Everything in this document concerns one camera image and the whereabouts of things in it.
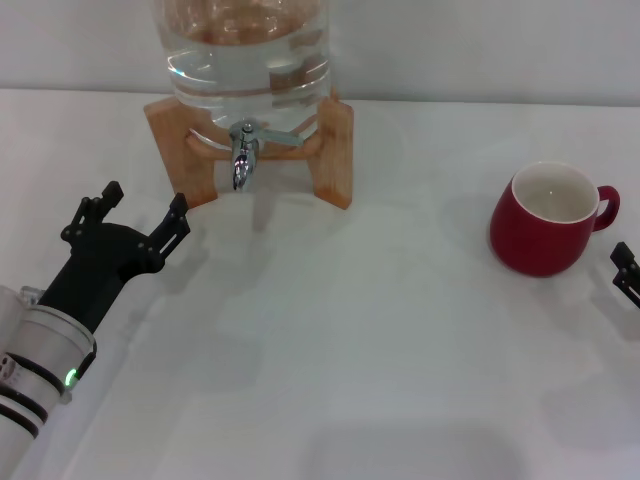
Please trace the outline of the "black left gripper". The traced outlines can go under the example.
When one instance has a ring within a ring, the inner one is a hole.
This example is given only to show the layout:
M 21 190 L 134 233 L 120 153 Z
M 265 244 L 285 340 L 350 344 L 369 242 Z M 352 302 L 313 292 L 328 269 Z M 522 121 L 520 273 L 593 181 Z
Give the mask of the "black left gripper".
M 103 223 L 124 198 L 117 181 L 99 197 L 83 197 L 60 237 L 70 257 L 38 301 L 95 332 L 125 284 L 136 276 L 161 271 L 168 256 L 190 233 L 189 205 L 176 193 L 161 223 L 146 237 L 122 225 Z

